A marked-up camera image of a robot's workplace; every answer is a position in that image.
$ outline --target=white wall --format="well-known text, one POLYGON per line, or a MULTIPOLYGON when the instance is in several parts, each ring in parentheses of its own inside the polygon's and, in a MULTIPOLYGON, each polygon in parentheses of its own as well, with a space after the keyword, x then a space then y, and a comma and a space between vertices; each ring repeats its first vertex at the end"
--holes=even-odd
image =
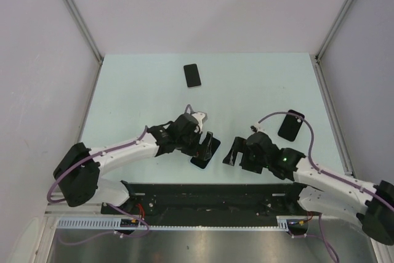
POLYGON ((62 0, 0 0, 0 262, 41 217, 98 65, 62 0))
POLYGON ((358 177, 394 183, 394 0, 356 0, 322 63, 358 177))
POLYGON ((344 0, 76 0, 106 54, 316 53, 344 0))

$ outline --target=white cable tray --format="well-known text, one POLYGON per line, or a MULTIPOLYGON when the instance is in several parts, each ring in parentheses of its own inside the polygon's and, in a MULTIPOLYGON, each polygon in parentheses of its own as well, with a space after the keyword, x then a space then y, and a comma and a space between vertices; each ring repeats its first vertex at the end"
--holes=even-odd
MULTIPOLYGON (((135 230, 137 227, 121 227, 124 218, 63 217, 58 229, 135 230)), ((206 227, 206 226, 150 226, 151 230, 215 230, 215 231, 288 231, 286 219, 278 219, 278 226, 264 227, 206 227)))

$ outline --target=black smartphone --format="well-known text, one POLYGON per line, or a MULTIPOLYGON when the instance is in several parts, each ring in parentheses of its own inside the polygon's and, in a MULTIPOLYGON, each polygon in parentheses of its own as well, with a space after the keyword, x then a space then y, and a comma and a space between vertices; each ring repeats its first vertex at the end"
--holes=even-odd
POLYGON ((201 86, 201 80, 197 69, 197 64, 183 66, 185 72, 187 87, 201 86))
MULTIPOLYGON (((301 114, 297 111, 289 110, 288 112, 299 115, 302 118, 305 118, 304 114, 301 114)), ((278 136, 290 142, 294 142, 297 137, 298 131, 301 128, 301 125, 302 125, 301 119, 292 115, 286 115, 281 127, 279 128, 278 136)))

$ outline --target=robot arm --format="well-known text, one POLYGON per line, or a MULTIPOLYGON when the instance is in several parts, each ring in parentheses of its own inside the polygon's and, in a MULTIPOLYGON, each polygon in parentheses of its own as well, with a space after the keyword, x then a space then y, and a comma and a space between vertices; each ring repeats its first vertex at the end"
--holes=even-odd
POLYGON ((364 233, 386 245, 394 245, 394 186, 380 185, 340 175, 311 163, 303 153, 279 149, 269 136, 255 131, 247 139, 236 137, 223 163, 234 166, 242 153, 240 166, 261 173, 267 168, 276 177, 289 179, 304 188, 295 197, 306 211, 318 211, 360 226, 364 233))
POLYGON ((205 140, 199 143, 206 120, 207 114, 203 112, 184 113, 174 122, 145 128, 140 137, 110 147, 89 149, 83 143, 75 144, 54 171, 55 185, 58 184, 64 195, 62 201, 71 207, 88 201, 121 206, 130 197, 127 183, 106 180, 103 175, 131 162, 174 150, 206 166, 214 153, 212 141, 216 140, 207 132, 205 140))

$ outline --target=light blue table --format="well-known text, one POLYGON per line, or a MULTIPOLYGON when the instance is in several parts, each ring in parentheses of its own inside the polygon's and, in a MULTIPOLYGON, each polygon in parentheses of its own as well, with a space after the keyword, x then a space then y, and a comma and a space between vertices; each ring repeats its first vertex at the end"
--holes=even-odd
MULTIPOLYGON (((266 169, 255 174, 222 163, 234 137, 274 111, 297 110, 312 124, 314 159, 344 172, 308 54, 107 55, 98 78, 82 141, 88 147, 133 138, 152 126, 175 120, 190 103, 208 113, 205 131, 221 142, 205 170, 174 152, 142 160, 106 175, 146 183, 256 184, 283 182, 266 169), (188 89, 183 66, 197 63, 202 86, 188 89)), ((279 148, 307 153, 310 133, 302 125, 295 142, 277 136, 284 116, 268 119, 265 132, 279 148)))

